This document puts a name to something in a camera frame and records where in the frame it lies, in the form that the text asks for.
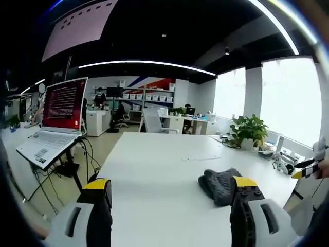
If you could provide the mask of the person's right hand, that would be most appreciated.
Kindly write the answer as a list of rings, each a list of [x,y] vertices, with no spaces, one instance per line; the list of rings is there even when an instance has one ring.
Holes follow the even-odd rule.
[[[324,179],[329,177],[329,161],[327,159],[318,163],[319,170],[315,173],[316,179]]]

